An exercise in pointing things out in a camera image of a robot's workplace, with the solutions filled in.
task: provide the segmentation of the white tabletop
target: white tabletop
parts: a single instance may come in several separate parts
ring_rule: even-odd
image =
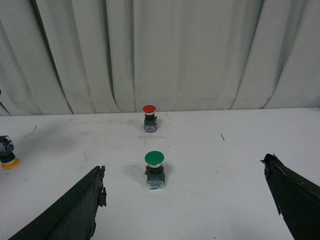
[[[107,207],[94,240],[292,240],[259,161],[274,153],[320,185],[317,108],[0,117],[20,164],[0,169],[0,239],[31,222],[95,166]],[[145,154],[164,154],[149,190]]]

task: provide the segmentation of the white curtain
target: white curtain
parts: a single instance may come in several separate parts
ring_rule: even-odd
[[[0,116],[320,105],[318,0],[2,0]]]

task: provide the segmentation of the white backdrop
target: white backdrop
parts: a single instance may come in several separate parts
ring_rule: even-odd
[[[0,1],[1,116],[320,105],[318,0],[31,2]]]

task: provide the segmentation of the green button cap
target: green button cap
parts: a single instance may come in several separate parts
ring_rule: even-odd
[[[164,159],[165,159],[165,156],[162,154],[162,152],[159,152],[159,151],[150,151],[144,157],[144,160],[146,161],[146,163],[153,166],[162,163]]]

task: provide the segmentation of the red button cap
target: red button cap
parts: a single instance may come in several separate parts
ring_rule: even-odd
[[[156,110],[156,107],[153,105],[146,105],[142,108],[142,110],[146,113],[146,114],[151,114]]]

